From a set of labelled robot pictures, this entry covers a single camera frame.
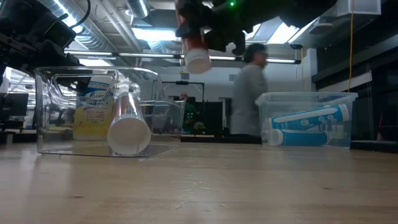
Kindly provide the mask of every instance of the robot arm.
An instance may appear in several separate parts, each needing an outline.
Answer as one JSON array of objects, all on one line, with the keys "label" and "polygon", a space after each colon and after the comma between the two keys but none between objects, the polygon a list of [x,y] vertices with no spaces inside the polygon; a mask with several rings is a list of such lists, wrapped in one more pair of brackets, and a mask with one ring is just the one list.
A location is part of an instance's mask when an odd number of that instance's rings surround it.
[{"label": "robot arm", "polygon": [[[67,16],[55,17],[36,0],[3,0],[0,5],[0,74],[6,67],[33,75],[37,67],[79,66],[75,56],[64,54],[64,49],[76,37],[76,33],[62,22]],[[88,84],[90,79],[71,79],[61,85],[70,88],[76,81]]]}]

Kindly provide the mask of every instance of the person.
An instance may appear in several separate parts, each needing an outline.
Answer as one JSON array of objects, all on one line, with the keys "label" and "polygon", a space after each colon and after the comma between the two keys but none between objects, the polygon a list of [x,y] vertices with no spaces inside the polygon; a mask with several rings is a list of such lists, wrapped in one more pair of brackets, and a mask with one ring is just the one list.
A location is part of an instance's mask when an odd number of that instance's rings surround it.
[{"label": "person", "polygon": [[191,134],[197,118],[197,111],[195,106],[190,102],[188,93],[186,91],[181,92],[180,100],[185,100],[184,109],[184,120],[182,124],[183,132],[186,134]]},{"label": "person", "polygon": [[255,137],[261,135],[259,109],[255,100],[267,91],[263,69],[267,65],[267,48],[250,45],[244,54],[246,66],[235,79],[232,97],[231,134]]}]

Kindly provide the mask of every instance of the ceiling light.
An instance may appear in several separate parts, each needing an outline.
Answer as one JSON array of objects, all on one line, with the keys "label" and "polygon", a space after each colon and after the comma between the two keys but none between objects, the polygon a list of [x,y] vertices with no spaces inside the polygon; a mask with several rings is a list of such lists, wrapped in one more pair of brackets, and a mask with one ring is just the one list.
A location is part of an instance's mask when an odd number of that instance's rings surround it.
[{"label": "ceiling light", "polygon": [[101,57],[101,56],[88,56],[87,59],[91,59],[91,60],[117,60],[116,57]]},{"label": "ceiling light", "polygon": [[295,41],[298,37],[300,37],[315,21],[317,21],[318,18],[314,19],[312,22],[310,22],[309,24],[307,24],[305,27],[303,27],[302,29],[300,29],[300,31],[298,31],[289,41],[288,43],[292,43],[293,41]]},{"label": "ceiling light", "polygon": [[213,60],[236,60],[236,57],[225,57],[225,56],[210,56]]},{"label": "ceiling light", "polygon": [[172,54],[120,53],[120,57],[174,58]]},{"label": "ceiling light", "polygon": [[[76,19],[73,18],[71,16],[71,14],[69,13],[69,11],[65,8],[65,6],[63,6],[63,4],[60,3],[59,0],[54,0],[54,2],[57,4],[57,6],[62,10],[62,12],[64,14],[68,14],[69,16],[63,20],[63,22],[71,27],[73,25],[75,25],[77,23]],[[83,31],[83,26],[76,26],[75,28],[73,28],[73,31],[75,31],[77,34],[80,33],[81,31]]]},{"label": "ceiling light", "polygon": [[289,59],[274,59],[269,58],[267,59],[269,63],[296,63],[296,60],[289,60]]},{"label": "ceiling light", "polygon": [[299,31],[299,28],[295,26],[288,27],[284,22],[276,29],[272,37],[268,40],[268,44],[284,44],[290,38],[293,37],[294,34]]},{"label": "ceiling light", "polygon": [[110,63],[105,62],[102,59],[99,60],[91,60],[91,59],[79,59],[82,65],[86,66],[112,66]]},{"label": "ceiling light", "polygon": [[66,50],[66,54],[72,54],[72,55],[81,55],[81,56],[87,56],[87,55],[94,55],[94,56],[112,56],[111,52],[89,52],[89,51],[71,51],[71,50]]},{"label": "ceiling light", "polygon": [[211,1],[203,1],[202,4],[203,4],[204,6],[209,7],[210,9],[214,7],[213,2],[211,2]]},{"label": "ceiling light", "polygon": [[250,39],[250,38],[253,38],[254,35],[257,33],[257,31],[260,29],[260,26],[261,26],[261,24],[255,25],[255,26],[253,27],[253,32],[251,32],[251,33],[249,33],[249,34],[243,31],[243,32],[246,34],[246,40],[248,40],[248,39]]},{"label": "ceiling light", "polygon": [[160,40],[179,40],[175,36],[174,30],[170,29],[141,29],[132,28],[137,39],[146,41],[160,41]]},{"label": "ceiling light", "polygon": [[154,72],[154,71],[146,69],[146,68],[133,68],[133,69],[137,70],[137,71],[142,71],[142,72],[149,72],[149,73],[152,73],[154,75],[159,75],[157,72]]}]

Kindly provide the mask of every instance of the plastic cup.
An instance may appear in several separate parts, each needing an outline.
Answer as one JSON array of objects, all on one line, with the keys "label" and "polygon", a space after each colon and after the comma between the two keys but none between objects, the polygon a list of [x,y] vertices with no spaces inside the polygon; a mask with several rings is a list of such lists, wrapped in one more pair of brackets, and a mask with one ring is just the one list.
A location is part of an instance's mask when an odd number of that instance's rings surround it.
[{"label": "plastic cup", "polygon": [[199,48],[192,44],[187,44],[187,53],[185,54],[185,64],[190,73],[201,74],[211,69],[209,52],[206,48]]},{"label": "plastic cup", "polygon": [[121,93],[114,103],[113,120],[108,131],[108,144],[121,155],[133,155],[144,150],[151,137],[137,96]]}]

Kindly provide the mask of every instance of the upside-down cup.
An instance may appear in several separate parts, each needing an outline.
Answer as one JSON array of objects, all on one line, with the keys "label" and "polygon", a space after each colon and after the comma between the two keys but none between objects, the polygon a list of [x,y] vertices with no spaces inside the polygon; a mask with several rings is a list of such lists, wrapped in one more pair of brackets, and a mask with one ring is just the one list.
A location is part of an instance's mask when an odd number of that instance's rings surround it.
[{"label": "upside-down cup", "polygon": [[[178,26],[185,21],[185,18],[178,13],[179,1],[183,0],[174,0]],[[207,44],[203,41],[202,31],[197,37],[182,38],[182,48],[188,72],[201,74],[211,69],[209,50]]]},{"label": "upside-down cup", "polygon": [[133,93],[124,92],[114,103],[113,120],[108,131],[108,144],[121,155],[133,155],[144,150],[151,137],[139,100]]}]

